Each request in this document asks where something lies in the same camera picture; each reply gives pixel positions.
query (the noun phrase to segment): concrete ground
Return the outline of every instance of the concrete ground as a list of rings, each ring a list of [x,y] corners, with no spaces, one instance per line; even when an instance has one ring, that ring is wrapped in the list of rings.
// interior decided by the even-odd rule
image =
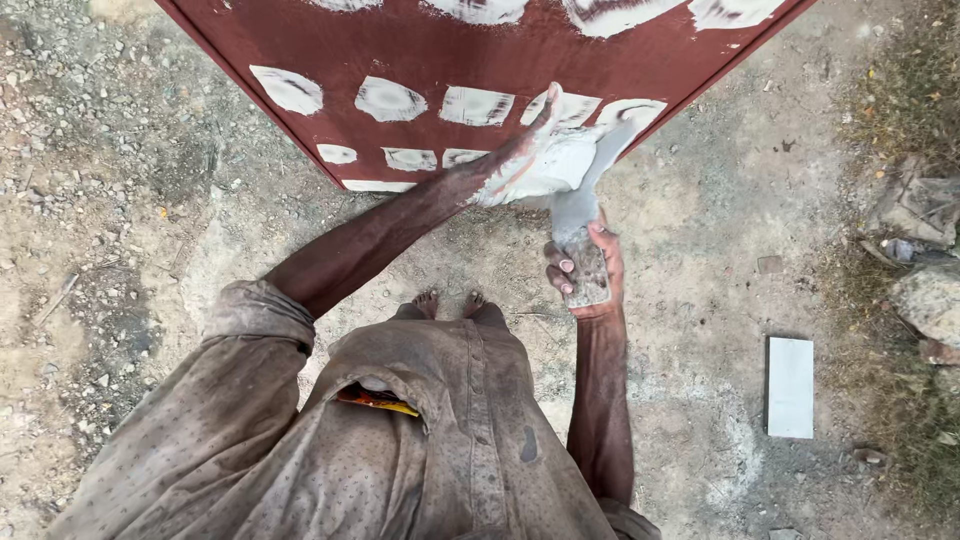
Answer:
[[[861,419],[819,385],[816,438],[764,434],[768,335],[830,363],[811,270],[870,201],[831,96],[909,5],[822,2],[621,161],[600,187],[627,264],[634,507],[665,538],[947,538],[902,521],[849,458]],[[219,287],[262,274],[381,198],[337,190],[146,1],[0,0],[0,536],[37,538],[110,430],[200,337]],[[316,354],[426,288],[471,290],[526,344],[565,438],[575,328],[543,278],[549,219],[470,209],[317,324]],[[780,255],[781,273],[757,258]],[[79,278],[44,321],[64,277]]]

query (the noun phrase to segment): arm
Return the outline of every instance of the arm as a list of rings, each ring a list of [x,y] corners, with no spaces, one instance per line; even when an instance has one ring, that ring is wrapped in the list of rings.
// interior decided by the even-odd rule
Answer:
[[[264,280],[320,317],[421,236],[475,202],[482,188],[509,185],[522,176],[560,120],[560,92],[559,85],[551,84],[543,111],[520,137],[314,239]]]
[[[630,504],[634,491],[634,448],[627,413],[627,328],[623,316],[623,258],[606,220],[588,224],[590,238],[604,252],[611,299],[577,307],[577,385],[566,449],[593,495]],[[547,279],[561,292],[573,292],[566,274],[573,261],[550,242]]]

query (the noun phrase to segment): dry grass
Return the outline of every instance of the dry grass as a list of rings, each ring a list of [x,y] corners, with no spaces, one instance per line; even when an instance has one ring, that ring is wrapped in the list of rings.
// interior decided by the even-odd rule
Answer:
[[[960,169],[958,0],[921,0],[902,28],[843,96],[851,114],[841,136],[863,153],[897,161],[923,156]]]

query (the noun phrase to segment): white rectangular board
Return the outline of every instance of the white rectangular board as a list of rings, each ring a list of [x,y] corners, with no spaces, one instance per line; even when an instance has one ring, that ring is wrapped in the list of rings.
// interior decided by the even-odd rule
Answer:
[[[813,438],[813,342],[770,338],[767,434]]]

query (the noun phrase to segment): bare foot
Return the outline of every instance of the bare foot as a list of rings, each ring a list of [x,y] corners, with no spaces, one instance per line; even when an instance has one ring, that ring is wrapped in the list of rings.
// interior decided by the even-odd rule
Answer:
[[[467,319],[472,315],[477,309],[483,306],[487,301],[484,300],[483,295],[477,291],[473,291],[467,296],[467,305],[464,306],[464,318]]]
[[[410,303],[419,307],[428,319],[437,318],[437,291],[421,292]]]

